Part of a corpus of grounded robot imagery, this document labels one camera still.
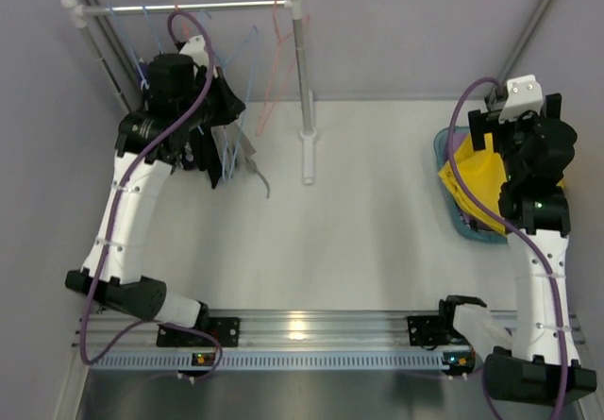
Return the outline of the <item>purple trousers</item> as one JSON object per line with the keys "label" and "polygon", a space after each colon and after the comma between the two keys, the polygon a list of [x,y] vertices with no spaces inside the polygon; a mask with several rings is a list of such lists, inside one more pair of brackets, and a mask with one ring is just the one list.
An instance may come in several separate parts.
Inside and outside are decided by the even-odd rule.
{"label": "purple trousers", "polygon": [[[466,187],[483,206],[500,215],[498,201],[501,186],[507,178],[502,159],[493,149],[491,136],[486,135],[486,149],[476,152],[473,150],[471,136],[458,129],[454,133],[453,149],[458,171]],[[439,171],[439,177],[463,213],[473,216],[487,229],[506,237],[506,228],[479,209],[461,189],[449,161]]]}

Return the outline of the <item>yellow garment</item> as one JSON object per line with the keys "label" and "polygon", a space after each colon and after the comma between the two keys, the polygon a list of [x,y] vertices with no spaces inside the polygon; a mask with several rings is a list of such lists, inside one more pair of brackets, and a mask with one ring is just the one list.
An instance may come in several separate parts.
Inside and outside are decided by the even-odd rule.
{"label": "yellow garment", "polygon": [[494,151],[493,136],[485,137],[486,148],[475,151],[470,131],[458,127],[453,137],[448,130],[440,131],[433,142],[437,175],[441,180],[447,210],[454,228],[462,237],[487,244],[505,244],[506,228],[479,209],[462,190],[449,162],[447,148],[453,145],[458,171],[469,191],[487,209],[499,213],[498,201],[502,185],[508,181],[504,162]]}

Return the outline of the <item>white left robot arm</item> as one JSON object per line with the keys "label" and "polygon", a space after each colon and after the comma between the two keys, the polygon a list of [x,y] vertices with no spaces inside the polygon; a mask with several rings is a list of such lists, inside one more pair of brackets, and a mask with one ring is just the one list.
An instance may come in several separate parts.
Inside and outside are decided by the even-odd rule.
{"label": "white left robot arm", "polygon": [[177,166],[217,186],[223,174],[212,130],[245,105],[222,70],[200,53],[160,54],[146,67],[143,106],[120,122],[108,204],[92,250],[65,286],[139,320],[206,330],[208,306],[143,275],[143,251],[164,183]]}

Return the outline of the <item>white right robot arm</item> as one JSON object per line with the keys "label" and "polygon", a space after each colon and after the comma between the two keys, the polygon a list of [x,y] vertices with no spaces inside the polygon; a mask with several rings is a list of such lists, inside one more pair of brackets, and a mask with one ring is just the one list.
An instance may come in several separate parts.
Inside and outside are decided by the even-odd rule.
{"label": "white right robot arm", "polygon": [[535,82],[513,87],[498,109],[469,113],[469,134],[448,146],[440,171],[459,207],[506,237],[516,292],[514,332],[493,325],[481,305],[457,308],[453,328],[480,355],[490,398],[555,410],[597,387],[567,307],[571,220],[562,181],[577,134],[561,110],[561,96]]}

